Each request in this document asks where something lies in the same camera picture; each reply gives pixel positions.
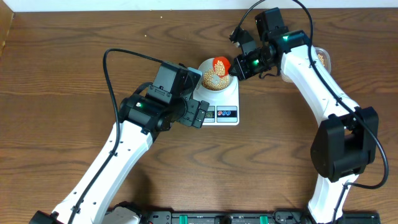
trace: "black mounting base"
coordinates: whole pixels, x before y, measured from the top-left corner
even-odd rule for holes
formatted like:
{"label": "black mounting base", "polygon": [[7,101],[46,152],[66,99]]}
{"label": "black mounting base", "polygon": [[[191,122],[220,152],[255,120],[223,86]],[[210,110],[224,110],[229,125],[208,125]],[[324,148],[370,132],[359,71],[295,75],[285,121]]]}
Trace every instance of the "black mounting base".
{"label": "black mounting base", "polygon": [[[314,224],[307,212],[281,210],[274,213],[172,213],[147,212],[140,224]],[[377,213],[345,213],[337,224],[380,224]]]}

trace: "plastic container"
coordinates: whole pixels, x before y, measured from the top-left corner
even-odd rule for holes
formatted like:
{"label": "plastic container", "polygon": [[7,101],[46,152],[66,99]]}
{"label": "plastic container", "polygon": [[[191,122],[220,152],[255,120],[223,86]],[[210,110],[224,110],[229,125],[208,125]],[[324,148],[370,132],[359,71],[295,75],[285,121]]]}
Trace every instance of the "plastic container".
{"label": "plastic container", "polygon": [[322,56],[323,59],[323,66],[325,67],[325,69],[329,72],[329,74],[331,73],[331,61],[330,61],[330,56],[328,54],[328,52],[325,49],[322,49],[320,47],[315,47],[315,51],[319,55]]}

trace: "green connector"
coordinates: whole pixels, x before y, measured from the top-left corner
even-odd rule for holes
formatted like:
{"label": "green connector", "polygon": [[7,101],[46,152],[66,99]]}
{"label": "green connector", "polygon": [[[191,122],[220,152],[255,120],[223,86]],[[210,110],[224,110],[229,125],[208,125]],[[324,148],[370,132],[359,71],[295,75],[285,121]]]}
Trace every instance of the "green connector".
{"label": "green connector", "polygon": [[261,216],[260,217],[260,224],[268,224],[268,217],[267,216]]}
{"label": "green connector", "polygon": [[180,224],[188,224],[188,216],[187,215],[180,215]]}

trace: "wood grain surface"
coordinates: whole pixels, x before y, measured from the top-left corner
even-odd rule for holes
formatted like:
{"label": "wood grain surface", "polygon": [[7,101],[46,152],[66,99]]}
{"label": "wood grain surface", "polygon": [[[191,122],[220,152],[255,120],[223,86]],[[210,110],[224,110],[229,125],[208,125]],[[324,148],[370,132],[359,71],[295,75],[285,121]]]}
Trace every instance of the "wood grain surface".
{"label": "wood grain surface", "polygon": [[13,11],[8,8],[4,1],[0,0],[0,57],[4,46],[6,45],[6,39],[10,30],[13,16]]}
{"label": "wood grain surface", "polygon": [[[253,12],[243,27],[257,36]],[[332,76],[380,119],[390,163],[387,184],[351,189],[345,210],[377,211],[396,223],[398,196],[398,9],[311,9],[314,44],[331,55]],[[18,13],[0,61],[0,222],[27,223],[51,212],[78,183],[114,123],[102,70],[110,47],[198,67],[237,56],[228,35],[244,11]],[[282,10],[290,30],[308,32],[298,9]],[[120,102],[151,82],[159,64],[112,53],[108,68]],[[181,124],[162,133],[111,205],[134,201],[176,211],[305,208],[317,173],[310,146],[317,123],[300,92],[280,78],[241,82],[236,127]],[[383,173],[376,153],[358,182]]]}

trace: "white robotic arm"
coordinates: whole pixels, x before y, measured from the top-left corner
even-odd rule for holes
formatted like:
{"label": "white robotic arm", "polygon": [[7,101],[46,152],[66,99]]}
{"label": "white robotic arm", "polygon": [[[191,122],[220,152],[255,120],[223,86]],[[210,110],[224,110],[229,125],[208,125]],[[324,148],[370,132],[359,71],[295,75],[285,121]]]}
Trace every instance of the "white robotic arm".
{"label": "white robotic arm", "polygon": [[[314,47],[312,47],[312,55],[314,61],[316,61],[315,66],[318,68],[322,77],[335,93],[342,98],[343,102],[345,102],[345,104],[354,111],[355,107],[359,105],[349,98],[330,76],[319,60]],[[341,105],[336,104],[336,100],[325,88],[313,68],[310,66],[307,45],[295,47],[291,49],[291,52],[284,54],[282,57],[281,69],[282,79],[285,82],[293,82],[297,86],[308,105],[310,105],[311,110],[317,119],[318,125],[321,121],[328,119],[331,114],[335,114],[337,116],[348,114],[348,111],[346,111]],[[314,195],[308,203],[308,209],[317,223],[329,223],[332,221],[333,213],[343,188],[343,184],[346,182],[354,182],[357,178],[358,175],[351,174],[332,183],[328,178],[322,177],[318,174]],[[347,194],[348,190],[345,192],[338,208],[336,214],[337,218],[343,215],[342,208]]]}
{"label": "white robotic arm", "polygon": [[229,39],[239,43],[242,54],[234,59],[229,74],[240,81],[257,74],[264,78],[263,72],[276,67],[285,82],[294,83],[300,90],[318,123],[310,153],[319,175],[308,210],[316,223],[333,222],[334,214],[335,218],[342,216],[349,187],[358,186],[353,182],[374,161],[377,113],[372,107],[360,108],[343,92],[319,60],[312,40],[302,30],[289,32],[278,8],[266,10],[255,19],[262,47],[257,48],[239,24]]}
{"label": "white robotic arm", "polygon": [[[102,223],[109,204],[131,168],[152,145],[151,134],[141,133],[142,128],[140,126],[129,121],[124,121],[120,124],[120,129],[121,137],[116,150],[117,154],[113,156],[91,186],[91,189],[84,197],[84,202],[80,205],[80,210],[73,219],[73,223]],[[68,223],[73,206],[76,205],[88,183],[90,183],[104,161],[108,158],[109,152],[112,151],[114,146],[115,139],[116,124],[113,125],[113,130],[104,148],[98,154],[90,168],[88,168],[86,174],[65,200],[53,210],[53,213],[58,213],[58,221]]]}

